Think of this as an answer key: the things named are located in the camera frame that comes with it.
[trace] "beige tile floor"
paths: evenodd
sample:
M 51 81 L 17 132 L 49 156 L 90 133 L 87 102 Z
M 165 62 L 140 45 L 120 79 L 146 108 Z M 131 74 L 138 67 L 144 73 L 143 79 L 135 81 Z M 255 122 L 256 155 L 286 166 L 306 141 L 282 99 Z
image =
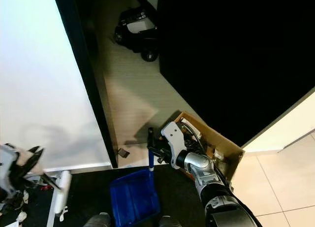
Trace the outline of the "beige tile floor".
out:
M 120 147 L 130 155 L 118 158 L 119 167 L 148 165 L 145 143 Z M 315 133 L 279 153 L 244 156 L 232 180 L 234 192 L 264 227 L 315 226 L 314 160 Z

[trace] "cable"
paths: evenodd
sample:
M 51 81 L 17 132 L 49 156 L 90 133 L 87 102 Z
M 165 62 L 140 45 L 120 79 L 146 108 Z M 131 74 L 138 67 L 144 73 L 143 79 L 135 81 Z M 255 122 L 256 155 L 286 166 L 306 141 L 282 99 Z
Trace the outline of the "cable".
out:
M 199 143 L 201 149 L 203 150 L 204 153 L 206 153 L 206 149 L 202 146 L 199 138 L 197 137 L 196 133 L 191 129 L 191 127 L 184 122 L 179 122 L 179 123 L 183 124 L 189 130 L 189 132 L 191 132 L 194 135 L 194 137 L 197 139 L 197 142 Z

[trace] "open cardboard box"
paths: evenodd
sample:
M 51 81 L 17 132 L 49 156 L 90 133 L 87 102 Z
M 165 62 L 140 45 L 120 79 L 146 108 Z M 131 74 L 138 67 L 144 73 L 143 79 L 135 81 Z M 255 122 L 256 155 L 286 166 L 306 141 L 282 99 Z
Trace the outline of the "open cardboard box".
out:
M 195 126 L 196 129 L 198 129 L 201 133 L 201 137 L 206 140 L 208 144 L 211 144 L 212 148 L 217 149 L 219 152 L 221 152 L 225 157 L 225 169 L 220 169 L 222 173 L 225 175 L 225 177 L 231 181 L 233 174 L 236 170 L 237 165 L 241 161 L 244 151 L 237 146 L 232 141 L 228 140 L 221 134 L 219 134 L 214 129 L 207 126 L 205 123 L 200 122 L 197 120 L 193 115 L 182 112 L 176 119 L 175 123 L 180 122 L 182 118 L 185 118 L 188 120 L 193 126 Z M 213 156 L 213 149 L 207 150 L 207 155 L 209 157 Z

